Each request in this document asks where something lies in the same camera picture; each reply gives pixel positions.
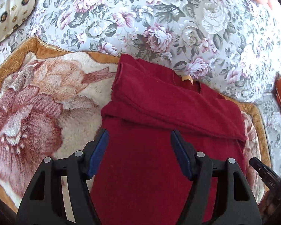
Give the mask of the person's right hand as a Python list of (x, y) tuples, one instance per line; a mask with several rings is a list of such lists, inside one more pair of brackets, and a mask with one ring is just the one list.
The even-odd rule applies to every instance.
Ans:
[(263, 196), (258, 208), (262, 224), (281, 224), (281, 197), (278, 200), (269, 190)]

